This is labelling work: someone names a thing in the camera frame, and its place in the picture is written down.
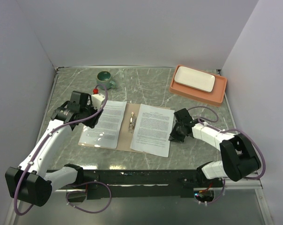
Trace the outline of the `single white printed sheet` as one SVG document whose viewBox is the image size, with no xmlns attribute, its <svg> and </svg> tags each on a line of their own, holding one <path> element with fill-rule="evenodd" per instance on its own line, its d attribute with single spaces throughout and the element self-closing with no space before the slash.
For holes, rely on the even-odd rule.
<svg viewBox="0 0 283 225">
<path fill-rule="evenodd" d="M 108 100 L 94 128 L 83 127 L 78 144 L 96 148 L 116 149 L 126 102 Z"/>
</svg>

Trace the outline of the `white printed paper sheets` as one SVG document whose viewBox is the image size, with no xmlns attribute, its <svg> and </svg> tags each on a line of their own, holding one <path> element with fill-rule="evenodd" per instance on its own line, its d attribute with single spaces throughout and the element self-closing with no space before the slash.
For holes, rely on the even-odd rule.
<svg viewBox="0 0 283 225">
<path fill-rule="evenodd" d="M 167 158 L 174 110 L 141 104 L 130 149 Z"/>
</svg>

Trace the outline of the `beige cardboard folder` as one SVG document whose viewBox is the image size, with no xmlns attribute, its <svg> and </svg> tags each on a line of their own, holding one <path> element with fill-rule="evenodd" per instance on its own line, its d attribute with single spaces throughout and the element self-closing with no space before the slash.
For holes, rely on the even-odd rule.
<svg viewBox="0 0 283 225">
<path fill-rule="evenodd" d="M 123 121 L 120 127 L 118 144 L 115 150 L 138 152 L 138 151 L 130 149 L 133 134 L 129 133 L 128 128 L 129 128 L 129 120 L 130 120 L 131 112 L 135 113 L 136 119 L 137 119 L 140 105 L 141 104 L 131 104 L 131 103 L 126 104 L 124 118 L 123 118 Z"/>
</svg>

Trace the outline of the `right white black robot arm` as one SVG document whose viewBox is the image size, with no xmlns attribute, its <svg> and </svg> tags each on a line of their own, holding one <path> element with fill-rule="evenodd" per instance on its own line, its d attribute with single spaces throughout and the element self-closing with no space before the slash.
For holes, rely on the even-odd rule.
<svg viewBox="0 0 283 225">
<path fill-rule="evenodd" d="M 258 180 L 264 175 L 266 163 L 261 150 L 241 130 L 221 130 L 210 125 L 211 120 L 203 117 L 193 119 L 186 108 L 176 111 L 174 117 L 175 125 L 169 141 L 184 142 L 189 136 L 211 145 L 221 153 L 220 161 L 211 161 L 197 168 L 196 181 L 200 186 L 206 187 L 216 178 L 251 180 L 250 174 L 257 170 L 261 170 L 261 173 L 254 179 Z"/>
</svg>

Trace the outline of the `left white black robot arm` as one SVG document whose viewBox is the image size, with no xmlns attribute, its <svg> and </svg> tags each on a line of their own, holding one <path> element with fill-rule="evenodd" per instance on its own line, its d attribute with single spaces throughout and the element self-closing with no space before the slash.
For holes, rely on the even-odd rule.
<svg viewBox="0 0 283 225">
<path fill-rule="evenodd" d="M 94 89 L 92 95 L 73 91 L 69 101 L 52 114 L 48 127 L 32 152 L 16 167 L 9 167 L 5 179 L 14 207 L 18 201 L 43 206 L 52 192 L 71 185 L 80 188 L 84 184 L 84 169 L 66 164 L 55 172 L 48 172 L 52 157 L 61 144 L 79 124 L 94 128 L 101 116 L 108 95 Z"/>
</svg>

